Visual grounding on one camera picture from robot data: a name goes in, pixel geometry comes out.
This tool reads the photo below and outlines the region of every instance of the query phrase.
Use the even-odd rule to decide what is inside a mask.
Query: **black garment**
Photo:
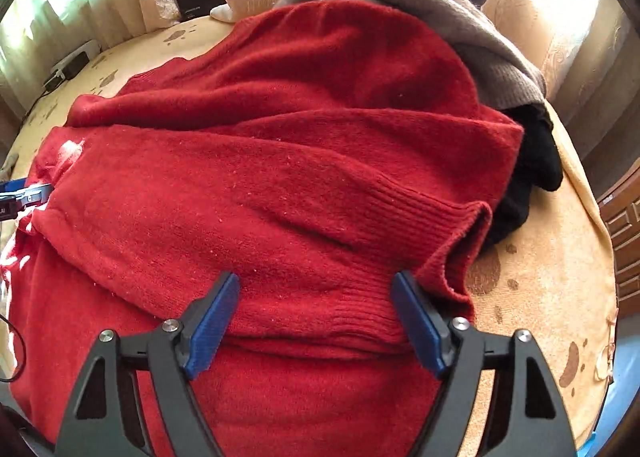
[[[529,217],[529,198],[534,186],[555,192],[562,183],[562,163],[551,133],[548,113],[541,114],[530,105],[502,111],[524,127],[524,137],[513,175],[482,245],[484,251],[520,228]]]

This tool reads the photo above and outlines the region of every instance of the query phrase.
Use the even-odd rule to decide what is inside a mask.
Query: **brown paw print pattern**
[[[100,58],[98,58],[98,60],[96,60],[94,64],[91,66],[91,69],[95,69],[98,65],[104,62],[107,59],[107,56],[108,56],[107,54],[101,55]]]
[[[29,116],[29,119],[27,120],[27,122],[25,123],[25,125],[29,125],[29,124],[33,121],[33,118],[35,117],[35,115],[36,115],[36,114],[32,112],[32,113],[31,113],[31,116]]]
[[[51,115],[51,113],[56,109],[56,107],[57,107],[57,106],[58,106],[58,101],[56,101],[56,102],[55,102],[55,103],[54,103],[54,104],[49,108],[49,110],[47,111],[47,113],[44,115],[44,119],[45,119],[45,120],[46,120],[46,119]]]
[[[518,249],[514,244],[507,244],[506,251],[514,255]],[[498,286],[501,269],[498,249],[495,246],[489,247],[476,259],[466,274],[465,285],[469,293],[475,296],[491,293]],[[507,286],[511,291],[517,291],[520,285],[517,280],[510,278],[507,280]],[[499,305],[494,306],[494,318],[500,325],[504,322],[502,307]]]
[[[476,296],[491,293],[500,280],[500,257],[495,246],[476,259],[466,273],[465,285]]]
[[[181,40],[184,40],[183,35],[186,33],[185,30],[178,30],[178,31],[174,31],[172,34],[170,34],[166,39],[163,40],[163,42],[165,42],[168,46],[171,45],[172,41],[176,40],[177,38],[180,38]]]
[[[109,73],[104,78],[100,79],[100,88],[103,88],[106,85],[109,85],[116,78],[116,73],[117,72],[118,72],[118,70],[116,69],[115,71]]]
[[[582,348],[585,348],[589,343],[589,339],[585,338],[584,342],[582,342]],[[563,389],[567,388],[574,382],[575,376],[578,375],[578,366],[580,367],[580,372],[583,373],[586,365],[580,364],[580,349],[576,342],[571,342],[569,344],[569,352],[566,360],[566,365],[564,367],[564,371],[562,371],[562,376],[558,379],[558,385]],[[575,388],[571,389],[571,397],[575,396]]]

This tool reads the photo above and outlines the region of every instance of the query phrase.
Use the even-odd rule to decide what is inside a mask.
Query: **red sweater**
[[[79,97],[31,169],[56,189],[3,258],[20,406],[54,440],[102,329],[150,330],[229,269],[238,312],[193,384],[226,455],[404,455],[438,383],[391,279],[410,269],[472,314],[464,275],[521,135],[421,21],[352,0],[249,18],[113,98]]]

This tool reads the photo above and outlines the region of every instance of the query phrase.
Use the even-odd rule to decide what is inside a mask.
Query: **power strip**
[[[57,89],[63,81],[75,78],[82,68],[99,54],[100,44],[97,40],[89,40],[69,53],[51,68],[51,75],[44,82],[45,94]]]

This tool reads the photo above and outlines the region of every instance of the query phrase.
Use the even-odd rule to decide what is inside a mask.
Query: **metal screw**
[[[164,320],[162,322],[162,330],[164,332],[176,332],[180,328],[180,322],[177,320]]]
[[[462,318],[462,316],[456,316],[451,320],[451,325],[453,326],[453,329],[457,329],[458,331],[466,331],[471,327],[469,320]]]
[[[98,339],[101,342],[110,342],[111,340],[113,340],[114,336],[116,336],[116,333],[113,332],[111,329],[105,329],[104,331],[102,331],[100,333],[100,336],[98,336]]]
[[[520,329],[519,331],[516,331],[516,338],[522,343],[527,343],[531,341],[533,336],[531,335],[530,331],[527,331],[526,329]]]

